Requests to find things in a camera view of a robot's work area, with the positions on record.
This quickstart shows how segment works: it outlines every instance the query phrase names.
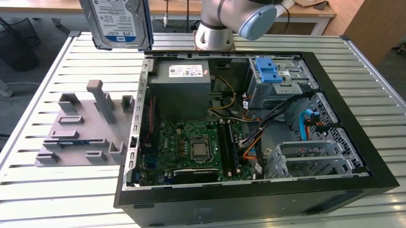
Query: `hard drive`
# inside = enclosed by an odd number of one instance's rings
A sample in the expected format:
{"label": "hard drive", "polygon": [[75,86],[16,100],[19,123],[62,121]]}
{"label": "hard drive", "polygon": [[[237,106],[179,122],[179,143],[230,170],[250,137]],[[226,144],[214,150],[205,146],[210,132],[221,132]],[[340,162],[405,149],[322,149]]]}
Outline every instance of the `hard drive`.
{"label": "hard drive", "polygon": [[98,49],[151,49],[149,0],[80,0]]}

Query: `connector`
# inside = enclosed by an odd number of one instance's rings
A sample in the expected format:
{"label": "connector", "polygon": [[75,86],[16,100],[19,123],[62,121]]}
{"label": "connector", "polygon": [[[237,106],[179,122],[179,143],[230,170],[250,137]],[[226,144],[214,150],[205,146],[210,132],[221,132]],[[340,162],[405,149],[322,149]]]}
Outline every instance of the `connector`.
{"label": "connector", "polygon": [[340,123],[330,123],[325,125],[317,125],[316,132],[324,133],[330,130],[330,128],[342,128]]}

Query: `motherboard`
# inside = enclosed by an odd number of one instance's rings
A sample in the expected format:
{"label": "motherboard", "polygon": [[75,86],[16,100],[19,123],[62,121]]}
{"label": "motherboard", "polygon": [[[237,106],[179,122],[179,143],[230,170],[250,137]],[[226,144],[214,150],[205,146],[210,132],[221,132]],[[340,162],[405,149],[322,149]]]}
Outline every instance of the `motherboard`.
{"label": "motherboard", "polygon": [[[251,179],[250,163],[239,162],[237,150],[241,122],[167,122],[159,131],[159,153],[145,156],[142,172],[153,185]],[[225,145],[225,135],[235,145]]]}

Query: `blue drive bay latch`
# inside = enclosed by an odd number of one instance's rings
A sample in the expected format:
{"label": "blue drive bay latch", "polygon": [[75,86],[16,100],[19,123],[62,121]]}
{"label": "blue drive bay latch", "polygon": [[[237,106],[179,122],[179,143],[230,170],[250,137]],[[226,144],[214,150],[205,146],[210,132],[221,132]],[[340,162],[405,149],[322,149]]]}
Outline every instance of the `blue drive bay latch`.
{"label": "blue drive bay latch", "polygon": [[261,75],[261,81],[265,83],[281,83],[283,78],[278,74],[278,66],[271,58],[261,57],[255,59],[257,68]]}

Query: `wooden desk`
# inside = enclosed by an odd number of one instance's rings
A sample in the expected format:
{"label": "wooden desk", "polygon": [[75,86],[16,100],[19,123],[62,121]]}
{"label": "wooden desk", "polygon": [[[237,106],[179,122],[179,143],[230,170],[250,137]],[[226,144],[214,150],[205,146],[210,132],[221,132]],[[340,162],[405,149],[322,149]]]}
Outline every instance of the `wooden desk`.
{"label": "wooden desk", "polygon": [[[166,13],[166,1],[165,0],[149,0],[150,2],[150,10],[151,14],[165,14]],[[186,7],[186,1],[183,0],[170,0],[169,5],[169,11],[170,15],[186,15],[187,7]],[[190,14],[191,15],[201,15],[201,3],[190,1]],[[295,4],[290,8],[290,14],[291,17],[328,17],[334,18],[336,12],[328,6],[325,10],[317,10],[313,7],[302,7],[298,4]]]}
{"label": "wooden desk", "polygon": [[[149,0],[151,18],[163,19],[166,13],[165,0]],[[170,0],[170,18],[186,19],[186,1]],[[295,4],[290,8],[291,22],[316,23],[311,35],[322,35],[330,18],[336,12],[328,6],[325,10],[303,8]],[[0,0],[0,17],[22,18],[84,18],[79,0]],[[201,19],[201,3],[190,2],[190,19]],[[277,22],[287,21],[287,13],[277,18]]]}

